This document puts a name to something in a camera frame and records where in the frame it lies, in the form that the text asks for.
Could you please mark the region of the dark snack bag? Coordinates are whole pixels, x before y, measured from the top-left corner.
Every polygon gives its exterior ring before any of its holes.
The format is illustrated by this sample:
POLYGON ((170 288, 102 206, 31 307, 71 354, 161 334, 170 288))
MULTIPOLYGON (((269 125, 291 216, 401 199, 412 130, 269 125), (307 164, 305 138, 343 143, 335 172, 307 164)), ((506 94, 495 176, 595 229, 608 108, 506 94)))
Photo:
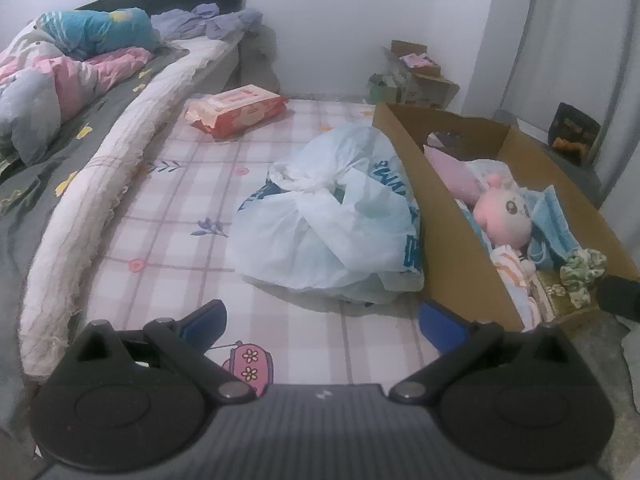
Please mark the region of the dark snack bag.
POLYGON ((548 131, 548 144, 572 164, 584 166, 600 129, 601 125, 589 115, 561 102, 548 131))

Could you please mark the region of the purple clothes pile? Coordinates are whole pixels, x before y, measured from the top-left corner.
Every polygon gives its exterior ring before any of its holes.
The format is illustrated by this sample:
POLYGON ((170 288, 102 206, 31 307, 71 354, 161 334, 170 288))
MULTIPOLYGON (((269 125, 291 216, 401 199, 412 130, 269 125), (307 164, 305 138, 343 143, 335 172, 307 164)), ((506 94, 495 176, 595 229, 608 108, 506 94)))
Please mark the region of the purple clothes pile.
POLYGON ((201 3, 191 11, 172 9, 151 16, 153 28, 165 41, 205 36, 227 40, 262 24, 262 12, 255 9, 221 14, 216 3, 201 3))

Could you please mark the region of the large brown cardboard box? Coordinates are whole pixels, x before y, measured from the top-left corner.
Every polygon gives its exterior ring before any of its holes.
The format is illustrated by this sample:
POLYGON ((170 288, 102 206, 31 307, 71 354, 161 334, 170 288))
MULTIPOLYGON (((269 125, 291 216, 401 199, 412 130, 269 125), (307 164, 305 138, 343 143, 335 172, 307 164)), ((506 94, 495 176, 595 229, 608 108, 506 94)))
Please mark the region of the large brown cardboard box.
POLYGON ((540 145, 518 128, 434 108, 386 103, 375 107, 373 125, 392 141, 421 211, 422 299, 435 300, 467 321, 494 321, 517 332, 523 328, 487 250, 423 154, 432 132, 454 135, 448 152, 458 159, 498 159, 519 185, 536 191, 553 186, 578 242, 603 252, 611 274, 638 280, 634 260, 597 209, 540 145))

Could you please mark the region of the pink pillow in box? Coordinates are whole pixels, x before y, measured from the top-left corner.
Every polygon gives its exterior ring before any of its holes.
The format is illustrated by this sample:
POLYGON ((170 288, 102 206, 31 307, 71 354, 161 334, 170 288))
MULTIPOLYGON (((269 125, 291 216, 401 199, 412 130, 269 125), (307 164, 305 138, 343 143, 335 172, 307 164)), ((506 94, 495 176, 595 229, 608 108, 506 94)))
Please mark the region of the pink pillow in box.
POLYGON ((482 194, 482 188, 466 163, 427 145, 424 145, 423 151, 450 194, 456 200, 474 206, 482 194))

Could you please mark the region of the pink plaid floor mat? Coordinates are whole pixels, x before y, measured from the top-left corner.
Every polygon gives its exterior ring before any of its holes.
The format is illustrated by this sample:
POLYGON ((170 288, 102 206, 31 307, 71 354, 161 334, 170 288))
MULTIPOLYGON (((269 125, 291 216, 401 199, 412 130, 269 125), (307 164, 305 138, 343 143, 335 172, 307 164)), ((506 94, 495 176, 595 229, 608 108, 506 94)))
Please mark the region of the pink plaid floor mat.
POLYGON ((366 307, 257 286, 234 270, 235 213, 269 167, 322 132, 370 125, 367 104, 293 100, 285 115, 217 142, 178 120, 159 133, 115 210, 82 293, 87 320, 136 330, 213 299, 227 308, 209 356, 276 384, 396 384, 437 356, 411 296, 366 307))

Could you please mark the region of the orange white striped cloth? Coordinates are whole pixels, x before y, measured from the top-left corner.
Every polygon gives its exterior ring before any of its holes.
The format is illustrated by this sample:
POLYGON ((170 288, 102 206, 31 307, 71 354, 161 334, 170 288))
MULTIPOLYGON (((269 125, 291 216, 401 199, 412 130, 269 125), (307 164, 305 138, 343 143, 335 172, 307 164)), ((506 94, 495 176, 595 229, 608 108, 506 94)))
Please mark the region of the orange white striped cloth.
POLYGON ((524 330, 532 330, 541 322, 537 301, 529 288, 530 278, 535 274, 535 266, 508 245, 494 248, 490 258, 518 310, 524 330))

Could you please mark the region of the light blue checked towel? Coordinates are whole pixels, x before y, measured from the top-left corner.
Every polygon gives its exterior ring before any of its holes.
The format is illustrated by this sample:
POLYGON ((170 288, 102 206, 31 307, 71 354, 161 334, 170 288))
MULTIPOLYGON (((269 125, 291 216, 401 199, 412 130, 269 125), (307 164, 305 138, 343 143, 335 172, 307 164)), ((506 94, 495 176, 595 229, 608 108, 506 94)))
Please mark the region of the light blue checked towel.
POLYGON ((541 192, 522 188, 522 196, 532 222, 527 258, 541 270, 564 266, 572 252, 582 246, 570 230, 554 186, 541 192))

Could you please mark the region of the white blue plastic bag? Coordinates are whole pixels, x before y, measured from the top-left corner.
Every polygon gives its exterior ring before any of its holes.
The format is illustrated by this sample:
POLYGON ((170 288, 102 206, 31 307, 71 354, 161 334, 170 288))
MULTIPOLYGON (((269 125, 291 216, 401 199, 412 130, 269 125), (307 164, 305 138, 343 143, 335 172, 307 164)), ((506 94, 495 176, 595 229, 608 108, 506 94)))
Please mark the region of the white blue plastic bag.
POLYGON ((233 217, 227 256, 254 283, 389 304, 424 285, 420 223, 393 143, 348 126, 269 167, 233 217))

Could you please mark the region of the small open cardboard box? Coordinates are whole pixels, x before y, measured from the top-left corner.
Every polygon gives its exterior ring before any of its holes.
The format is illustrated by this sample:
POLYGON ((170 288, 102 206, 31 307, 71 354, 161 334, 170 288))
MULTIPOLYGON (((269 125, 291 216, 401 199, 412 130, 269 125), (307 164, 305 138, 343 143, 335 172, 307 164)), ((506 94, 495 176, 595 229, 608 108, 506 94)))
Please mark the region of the small open cardboard box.
POLYGON ((444 76, 425 44, 392 40, 383 52, 398 103, 444 110, 457 95, 460 87, 444 76))

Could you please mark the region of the white curtain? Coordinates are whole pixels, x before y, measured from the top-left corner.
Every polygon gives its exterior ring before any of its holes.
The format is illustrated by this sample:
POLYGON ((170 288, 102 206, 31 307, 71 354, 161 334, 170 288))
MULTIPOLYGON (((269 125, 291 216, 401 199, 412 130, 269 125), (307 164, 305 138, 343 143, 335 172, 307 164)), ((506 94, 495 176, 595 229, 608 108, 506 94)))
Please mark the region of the white curtain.
POLYGON ((463 113, 550 127, 560 103, 601 126, 587 157, 597 203, 639 241, 639 0, 491 0, 463 113))

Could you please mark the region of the gold foil package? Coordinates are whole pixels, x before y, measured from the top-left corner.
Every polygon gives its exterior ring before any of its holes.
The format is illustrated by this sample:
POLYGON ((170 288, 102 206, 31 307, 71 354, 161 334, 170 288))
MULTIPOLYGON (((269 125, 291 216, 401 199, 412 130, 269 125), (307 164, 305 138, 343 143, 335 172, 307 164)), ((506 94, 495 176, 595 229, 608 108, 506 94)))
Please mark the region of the gold foil package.
POLYGON ((537 270, 529 281, 529 290, 544 322, 560 322, 572 315, 591 314, 598 308, 593 292, 588 292, 587 302, 576 307, 555 271, 537 270))

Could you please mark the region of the pink wet wipes pack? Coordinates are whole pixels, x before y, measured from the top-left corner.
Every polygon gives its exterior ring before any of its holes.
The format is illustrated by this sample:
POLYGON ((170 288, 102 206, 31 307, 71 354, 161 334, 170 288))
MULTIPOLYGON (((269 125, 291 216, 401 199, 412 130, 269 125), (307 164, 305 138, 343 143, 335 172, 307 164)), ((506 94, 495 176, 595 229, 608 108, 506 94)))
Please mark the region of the pink wet wipes pack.
POLYGON ((226 140, 286 111, 288 99, 280 94, 247 84, 246 86, 206 94, 191 100, 184 111, 186 122, 208 133, 213 139, 226 140))

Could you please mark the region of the pink round plush toy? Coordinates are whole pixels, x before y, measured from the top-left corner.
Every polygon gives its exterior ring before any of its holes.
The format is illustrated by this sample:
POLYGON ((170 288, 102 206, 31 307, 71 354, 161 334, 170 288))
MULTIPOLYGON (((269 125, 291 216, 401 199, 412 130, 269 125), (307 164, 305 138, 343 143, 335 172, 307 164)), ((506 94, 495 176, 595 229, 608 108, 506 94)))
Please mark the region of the pink round plush toy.
POLYGON ((474 206, 474 220, 492 246, 522 249, 529 243, 533 231, 523 197, 518 191, 505 188, 498 174, 490 174, 486 181, 488 190, 474 206))

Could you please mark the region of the green floral scrunchie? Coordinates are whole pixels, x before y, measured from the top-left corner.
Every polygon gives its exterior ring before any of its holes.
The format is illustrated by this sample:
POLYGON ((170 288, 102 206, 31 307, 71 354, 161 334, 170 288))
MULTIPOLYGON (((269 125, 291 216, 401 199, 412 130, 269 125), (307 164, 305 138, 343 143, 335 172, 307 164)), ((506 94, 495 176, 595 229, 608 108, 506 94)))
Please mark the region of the green floral scrunchie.
POLYGON ((575 309, 591 304, 590 289, 605 274, 608 258, 590 248, 573 249, 560 269, 560 281, 575 309))

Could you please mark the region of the grey bed sheet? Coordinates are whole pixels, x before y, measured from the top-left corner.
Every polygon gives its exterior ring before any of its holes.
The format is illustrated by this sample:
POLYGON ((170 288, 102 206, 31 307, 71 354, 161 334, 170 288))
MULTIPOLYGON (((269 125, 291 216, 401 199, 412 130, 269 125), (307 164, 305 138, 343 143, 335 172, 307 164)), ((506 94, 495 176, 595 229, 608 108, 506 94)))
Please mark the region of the grey bed sheet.
POLYGON ((141 96, 137 84, 148 84, 166 67, 188 55, 186 49, 161 48, 139 72, 84 106, 62 125, 38 164, 1 177, 1 432, 21 440, 25 431, 26 384, 20 352, 20 318, 27 277, 61 195, 57 186, 84 168, 126 107, 141 96))

